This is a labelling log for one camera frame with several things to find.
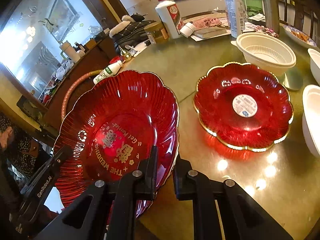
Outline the large red wedding plate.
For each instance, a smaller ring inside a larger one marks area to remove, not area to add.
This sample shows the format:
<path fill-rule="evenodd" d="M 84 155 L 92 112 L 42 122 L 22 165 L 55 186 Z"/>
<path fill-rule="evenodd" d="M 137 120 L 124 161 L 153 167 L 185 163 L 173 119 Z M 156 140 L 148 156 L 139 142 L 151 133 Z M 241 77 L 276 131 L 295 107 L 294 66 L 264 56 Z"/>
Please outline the large red wedding plate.
<path fill-rule="evenodd" d="M 178 154 L 178 123 L 176 96 L 154 73 L 126 70 L 97 83 L 65 116 L 54 144 L 54 152 L 73 151 L 55 184 L 64 207 L 94 181 L 118 181 L 136 170 L 153 146 L 162 187 Z"/>

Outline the small red gold-rimmed plate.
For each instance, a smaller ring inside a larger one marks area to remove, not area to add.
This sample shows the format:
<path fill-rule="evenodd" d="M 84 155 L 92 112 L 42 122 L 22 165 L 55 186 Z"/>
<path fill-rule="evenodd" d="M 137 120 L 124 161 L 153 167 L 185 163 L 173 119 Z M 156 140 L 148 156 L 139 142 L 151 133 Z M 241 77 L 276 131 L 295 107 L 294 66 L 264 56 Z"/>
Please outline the small red gold-rimmed plate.
<path fill-rule="evenodd" d="M 282 142 L 294 116 L 288 90 L 251 63 L 210 68 L 196 84 L 193 104 L 203 129 L 236 151 L 265 152 Z"/>

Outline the white foam bowl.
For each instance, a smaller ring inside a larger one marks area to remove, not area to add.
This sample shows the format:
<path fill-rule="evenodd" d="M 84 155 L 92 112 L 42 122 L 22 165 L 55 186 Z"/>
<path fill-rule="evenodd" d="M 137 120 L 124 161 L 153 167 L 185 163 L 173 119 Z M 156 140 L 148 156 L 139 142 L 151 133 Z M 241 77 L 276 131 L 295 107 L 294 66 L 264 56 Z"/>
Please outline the white foam bowl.
<path fill-rule="evenodd" d="M 311 73 L 317 83 L 320 85 L 320 53 L 314 49 L 309 48 L 308 54 L 310 56 Z"/>
<path fill-rule="evenodd" d="M 319 86 L 308 85 L 303 90 L 302 128 L 306 145 L 319 158 Z"/>

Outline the cream ribbed plastic bowl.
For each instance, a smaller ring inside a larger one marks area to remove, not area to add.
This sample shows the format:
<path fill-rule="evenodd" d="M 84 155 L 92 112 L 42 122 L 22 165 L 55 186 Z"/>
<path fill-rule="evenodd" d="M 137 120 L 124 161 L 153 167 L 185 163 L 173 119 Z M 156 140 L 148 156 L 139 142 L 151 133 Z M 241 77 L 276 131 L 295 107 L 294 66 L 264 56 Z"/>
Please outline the cream ribbed plastic bowl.
<path fill-rule="evenodd" d="M 281 40 L 262 33 L 244 33 L 231 42 L 244 55 L 246 62 L 281 76 L 296 65 L 293 50 Z"/>

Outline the white green milk bottle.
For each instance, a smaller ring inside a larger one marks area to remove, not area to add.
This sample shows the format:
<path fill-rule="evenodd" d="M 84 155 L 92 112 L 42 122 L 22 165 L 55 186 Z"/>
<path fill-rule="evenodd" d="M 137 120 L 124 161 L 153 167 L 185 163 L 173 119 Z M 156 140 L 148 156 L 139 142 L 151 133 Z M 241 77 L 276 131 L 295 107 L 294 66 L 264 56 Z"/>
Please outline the white green milk bottle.
<path fill-rule="evenodd" d="M 115 76 L 120 69 L 123 67 L 123 63 L 122 61 L 118 60 L 115 63 L 109 64 L 107 67 L 105 67 L 99 75 L 97 75 L 94 79 L 93 79 L 93 83 L 96 85 L 97 83 L 99 83 L 101 80 L 107 78 L 107 77 L 112 77 Z"/>

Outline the silver turntable disc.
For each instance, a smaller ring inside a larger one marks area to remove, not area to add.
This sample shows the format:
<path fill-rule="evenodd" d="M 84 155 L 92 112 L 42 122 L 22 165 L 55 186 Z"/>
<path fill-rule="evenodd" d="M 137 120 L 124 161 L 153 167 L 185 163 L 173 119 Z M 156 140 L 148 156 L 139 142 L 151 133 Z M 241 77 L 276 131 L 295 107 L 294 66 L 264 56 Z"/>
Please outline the silver turntable disc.
<path fill-rule="evenodd" d="M 291 91 L 298 91 L 303 86 L 303 78 L 297 67 L 290 68 L 277 78 L 284 87 Z"/>

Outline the white thermos mug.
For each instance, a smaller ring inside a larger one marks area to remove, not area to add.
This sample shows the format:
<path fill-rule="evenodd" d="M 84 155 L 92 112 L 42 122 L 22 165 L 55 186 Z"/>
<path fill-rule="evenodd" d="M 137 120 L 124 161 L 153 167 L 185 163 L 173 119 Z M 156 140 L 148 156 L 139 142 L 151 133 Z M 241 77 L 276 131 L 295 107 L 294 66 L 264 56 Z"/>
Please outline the white thermos mug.
<path fill-rule="evenodd" d="M 80 55 L 68 41 L 62 43 L 59 48 L 61 50 L 60 55 L 64 60 L 71 59 L 74 63 L 77 63 L 81 59 Z"/>

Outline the amber glass jar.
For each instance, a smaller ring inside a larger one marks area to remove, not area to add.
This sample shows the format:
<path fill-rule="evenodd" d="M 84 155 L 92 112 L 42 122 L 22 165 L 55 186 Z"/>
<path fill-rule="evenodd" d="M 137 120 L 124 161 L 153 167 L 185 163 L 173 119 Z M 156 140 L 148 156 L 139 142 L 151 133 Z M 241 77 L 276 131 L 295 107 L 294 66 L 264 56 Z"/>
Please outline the amber glass jar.
<path fill-rule="evenodd" d="M 144 28 L 152 44 L 161 44 L 169 39 L 169 35 L 162 22 L 153 22 Z"/>

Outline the blue white food plate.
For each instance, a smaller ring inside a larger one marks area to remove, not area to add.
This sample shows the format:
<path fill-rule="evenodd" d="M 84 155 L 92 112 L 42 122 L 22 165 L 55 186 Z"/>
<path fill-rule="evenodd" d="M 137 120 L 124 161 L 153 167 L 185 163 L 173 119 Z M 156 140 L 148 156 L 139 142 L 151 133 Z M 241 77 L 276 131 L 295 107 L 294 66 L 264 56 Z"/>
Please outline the blue white food plate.
<path fill-rule="evenodd" d="M 313 48 L 317 47 L 316 42 L 306 35 L 304 32 L 296 29 L 295 27 L 284 25 L 283 29 L 285 30 L 286 35 L 291 38 L 294 42 L 304 48 Z"/>

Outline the pink wrapped candies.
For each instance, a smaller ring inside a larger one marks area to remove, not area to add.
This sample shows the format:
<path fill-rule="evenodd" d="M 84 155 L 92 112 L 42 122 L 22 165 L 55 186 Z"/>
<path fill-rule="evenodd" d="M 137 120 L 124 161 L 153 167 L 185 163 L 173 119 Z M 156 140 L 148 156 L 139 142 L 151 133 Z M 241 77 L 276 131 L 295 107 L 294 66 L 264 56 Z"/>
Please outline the pink wrapped candies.
<path fill-rule="evenodd" d="M 268 27 L 265 27 L 263 25 L 256 25 L 254 29 L 256 32 L 263 33 L 268 36 L 272 36 L 275 38 L 279 37 L 279 35 L 275 31 L 273 31 L 272 29 L 269 29 Z"/>

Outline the book with pink cloth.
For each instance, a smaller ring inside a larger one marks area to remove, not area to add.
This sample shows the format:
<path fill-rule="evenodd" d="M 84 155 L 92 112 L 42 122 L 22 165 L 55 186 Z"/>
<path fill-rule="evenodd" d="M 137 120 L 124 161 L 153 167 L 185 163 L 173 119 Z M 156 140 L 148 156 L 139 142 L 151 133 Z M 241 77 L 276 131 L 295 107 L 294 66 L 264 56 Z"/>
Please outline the book with pink cloth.
<path fill-rule="evenodd" d="M 202 17 L 191 23 L 195 27 L 191 38 L 195 41 L 202 41 L 231 34 L 226 17 Z"/>

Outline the small white cup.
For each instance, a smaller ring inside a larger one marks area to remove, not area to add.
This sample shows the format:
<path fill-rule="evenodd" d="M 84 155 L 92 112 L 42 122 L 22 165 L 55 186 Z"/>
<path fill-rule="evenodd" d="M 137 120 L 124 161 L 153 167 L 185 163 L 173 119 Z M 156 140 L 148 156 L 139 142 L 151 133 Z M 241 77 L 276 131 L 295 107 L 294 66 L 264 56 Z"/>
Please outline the small white cup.
<path fill-rule="evenodd" d="M 195 25 L 193 25 L 191 22 L 187 22 L 181 29 L 180 34 L 182 34 L 184 37 L 188 38 L 190 37 L 194 31 L 196 30 Z"/>

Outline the stainless steel thermos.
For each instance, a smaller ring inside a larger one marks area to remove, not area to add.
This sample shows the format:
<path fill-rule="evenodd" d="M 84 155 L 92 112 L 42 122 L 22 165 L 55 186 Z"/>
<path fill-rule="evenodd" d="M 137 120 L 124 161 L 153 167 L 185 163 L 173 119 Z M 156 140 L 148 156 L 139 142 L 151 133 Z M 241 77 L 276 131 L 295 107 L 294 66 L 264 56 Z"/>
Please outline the stainless steel thermos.
<path fill-rule="evenodd" d="M 278 0 L 263 0 L 266 27 L 279 33 L 279 6 Z"/>

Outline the white red liquor bottle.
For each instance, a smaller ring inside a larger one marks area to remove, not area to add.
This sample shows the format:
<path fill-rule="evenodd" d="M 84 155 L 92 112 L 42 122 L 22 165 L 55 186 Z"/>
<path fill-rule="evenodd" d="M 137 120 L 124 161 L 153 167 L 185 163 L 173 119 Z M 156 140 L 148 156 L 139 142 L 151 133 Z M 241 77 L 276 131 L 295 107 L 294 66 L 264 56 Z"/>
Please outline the white red liquor bottle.
<path fill-rule="evenodd" d="M 169 0 L 158 0 L 155 10 L 164 24 L 169 37 L 171 39 L 180 38 L 180 30 L 184 26 L 184 23 L 176 2 Z"/>

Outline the dark wooden chair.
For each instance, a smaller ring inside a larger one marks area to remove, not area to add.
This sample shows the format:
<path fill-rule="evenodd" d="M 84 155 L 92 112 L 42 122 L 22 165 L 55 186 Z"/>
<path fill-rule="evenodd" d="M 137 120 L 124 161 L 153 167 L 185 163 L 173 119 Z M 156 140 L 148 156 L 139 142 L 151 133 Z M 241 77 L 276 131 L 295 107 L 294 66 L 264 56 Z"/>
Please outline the dark wooden chair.
<path fill-rule="evenodd" d="M 280 23 L 306 33 L 319 45 L 319 17 L 301 0 L 278 0 Z"/>

